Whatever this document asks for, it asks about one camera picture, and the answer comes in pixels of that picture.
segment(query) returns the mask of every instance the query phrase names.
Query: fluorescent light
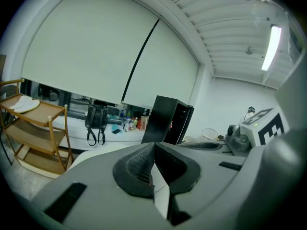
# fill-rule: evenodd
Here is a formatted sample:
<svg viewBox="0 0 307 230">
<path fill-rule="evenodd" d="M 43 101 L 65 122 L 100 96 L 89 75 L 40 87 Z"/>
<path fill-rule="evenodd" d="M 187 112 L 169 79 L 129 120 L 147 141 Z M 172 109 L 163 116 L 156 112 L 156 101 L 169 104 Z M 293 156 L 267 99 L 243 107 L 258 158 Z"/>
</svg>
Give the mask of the fluorescent light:
<svg viewBox="0 0 307 230">
<path fill-rule="evenodd" d="M 264 58 L 264 62 L 261 70 L 267 71 L 272 63 L 272 60 L 276 54 L 276 50 L 279 44 L 280 35 L 282 33 L 282 29 L 278 26 L 272 26 L 271 28 L 271 36 L 267 54 Z"/>
</svg>

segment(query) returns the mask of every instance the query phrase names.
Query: floor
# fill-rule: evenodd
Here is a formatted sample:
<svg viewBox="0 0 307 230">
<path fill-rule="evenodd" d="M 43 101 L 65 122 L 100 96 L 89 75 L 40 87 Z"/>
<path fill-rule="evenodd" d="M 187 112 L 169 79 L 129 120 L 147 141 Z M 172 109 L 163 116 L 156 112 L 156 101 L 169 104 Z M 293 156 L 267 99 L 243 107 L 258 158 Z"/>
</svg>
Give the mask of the floor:
<svg viewBox="0 0 307 230">
<path fill-rule="evenodd" d="M 9 164 L 2 147 L 0 147 L 0 170 L 9 187 L 12 191 L 20 194 L 28 200 L 32 200 L 34 196 L 52 179 L 36 174 L 22 167 L 14 158 L 13 151 L 8 147 L 7 140 L 4 134 L 1 135 L 2 142 L 12 161 L 12 166 Z M 14 148 L 20 144 L 11 139 Z"/>
</svg>

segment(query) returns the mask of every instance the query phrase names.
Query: black bag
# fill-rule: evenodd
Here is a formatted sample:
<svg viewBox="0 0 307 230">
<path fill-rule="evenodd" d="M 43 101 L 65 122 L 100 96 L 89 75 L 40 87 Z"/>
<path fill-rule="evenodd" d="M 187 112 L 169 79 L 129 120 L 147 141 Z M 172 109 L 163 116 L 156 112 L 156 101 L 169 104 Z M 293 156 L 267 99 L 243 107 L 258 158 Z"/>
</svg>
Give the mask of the black bag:
<svg viewBox="0 0 307 230">
<path fill-rule="evenodd" d="M 105 137 L 105 129 L 107 123 L 107 107 L 106 103 L 100 101 L 94 101 L 94 104 L 89 104 L 87 117 L 85 118 L 85 126 L 87 127 L 87 142 L 90 146 L 94 146 L 97 143 L 96 136 L 92 131 L 92 128 L 99 129 L 98 132 L 98 143 L 100 144 L 100 133 L 102 134 L 102 144 L 103 145 L 106 141 Z M 93 136 L 94 144 L 89 143 L 90 135 Z"/>
</svg>

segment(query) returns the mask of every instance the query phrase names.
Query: blue object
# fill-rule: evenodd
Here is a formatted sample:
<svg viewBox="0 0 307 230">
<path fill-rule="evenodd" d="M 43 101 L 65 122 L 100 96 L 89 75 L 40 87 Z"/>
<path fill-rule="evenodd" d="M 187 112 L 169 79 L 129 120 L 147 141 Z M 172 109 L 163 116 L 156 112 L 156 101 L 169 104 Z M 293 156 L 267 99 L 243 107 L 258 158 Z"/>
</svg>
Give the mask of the blue object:
<svg viewBox="0 0 307 230">
<path fill-rule="evenodd" d="M 117 130 L 117 129 L 120 129 L 120 132 L 118 132 L 117 134 L 123 133 L 123 132 L 121 131 L 121 127 L 119 127 L 117 124 L 112 124 L 111 132 L 113 132 L 114 130 Z"/>
<path fill-rule="evenodd" d="M 116 115 L 110 115 L 109 118 L 118 119 L 118 116 L 116 116 Z"/>
<path fill-rule="evenodd" d="M 124 114 L 125 114 L 125 113 L 124 113 L 124 110 L 121 110 L 121 111 L 120 111 L 120 114 L 119 114 L 119 117 L 124 117 Z"/>
</svg>

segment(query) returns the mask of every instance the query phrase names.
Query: white roller blind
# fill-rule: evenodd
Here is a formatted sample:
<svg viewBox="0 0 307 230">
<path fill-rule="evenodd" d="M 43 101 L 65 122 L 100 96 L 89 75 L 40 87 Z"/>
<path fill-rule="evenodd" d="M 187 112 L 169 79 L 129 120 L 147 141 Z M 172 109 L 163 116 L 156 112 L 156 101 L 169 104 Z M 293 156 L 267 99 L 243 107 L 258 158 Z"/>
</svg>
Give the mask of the white roller blind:
<svg viewBox="0 0 307 230">
<path fill-rule="evenodd" d="M 124 103 L 152 108 L 157 95 L 188 104 L 198 64 L 181 39 L 159 21 L 129 84 Z"/>
<path fill-rule="evenodd" d="M 132 0 L 64 0 L 35 35 L 22 77 L 118 104 L 157 19 Z"/>
</svg>

